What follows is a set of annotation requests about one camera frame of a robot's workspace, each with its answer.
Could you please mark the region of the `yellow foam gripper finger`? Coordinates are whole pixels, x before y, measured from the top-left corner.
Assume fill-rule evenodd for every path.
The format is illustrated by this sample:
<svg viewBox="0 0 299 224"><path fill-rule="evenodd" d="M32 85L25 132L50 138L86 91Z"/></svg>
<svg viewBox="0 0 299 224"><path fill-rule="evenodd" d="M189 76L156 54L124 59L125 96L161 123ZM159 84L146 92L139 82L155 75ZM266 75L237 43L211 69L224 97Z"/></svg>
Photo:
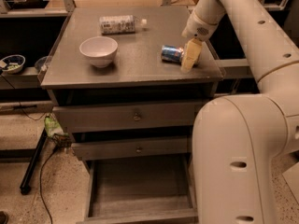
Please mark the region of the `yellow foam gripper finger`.
<svg viewBox="0 0 299 224"><path fill-rule="evenodd" d="M181 71L188 73L197 63L202 51L202 42L193 38L187 42L184 48L183 58L181 60Z"/></svg>

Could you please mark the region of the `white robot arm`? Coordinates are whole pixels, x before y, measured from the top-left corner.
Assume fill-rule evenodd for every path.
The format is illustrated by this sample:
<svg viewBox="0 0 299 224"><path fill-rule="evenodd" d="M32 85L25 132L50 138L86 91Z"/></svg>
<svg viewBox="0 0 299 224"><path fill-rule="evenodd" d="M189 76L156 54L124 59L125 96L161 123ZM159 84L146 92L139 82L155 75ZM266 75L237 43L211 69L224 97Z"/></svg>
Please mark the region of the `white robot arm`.
<svg viewBox="0 0 299 224"><path fill-rule="evenodd" d="M258 93L205 104L192 132L199 224L277 224L271 160L298 148L299 48L258 0L199 0L184 36L235 30Z"/></svg>

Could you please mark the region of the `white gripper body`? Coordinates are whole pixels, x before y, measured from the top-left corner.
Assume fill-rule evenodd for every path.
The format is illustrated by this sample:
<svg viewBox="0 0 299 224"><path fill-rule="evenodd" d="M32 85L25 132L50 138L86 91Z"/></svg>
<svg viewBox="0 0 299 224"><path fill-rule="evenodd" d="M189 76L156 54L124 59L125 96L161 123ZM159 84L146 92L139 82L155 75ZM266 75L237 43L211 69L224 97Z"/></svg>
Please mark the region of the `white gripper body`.
<svg viewBox="0 0 299 224"><path fill-rule="evenodd" d="M218 28L219 22L220 19L217 13L199 14L194 9L182 31L182 36L207 41Z"/></svg>

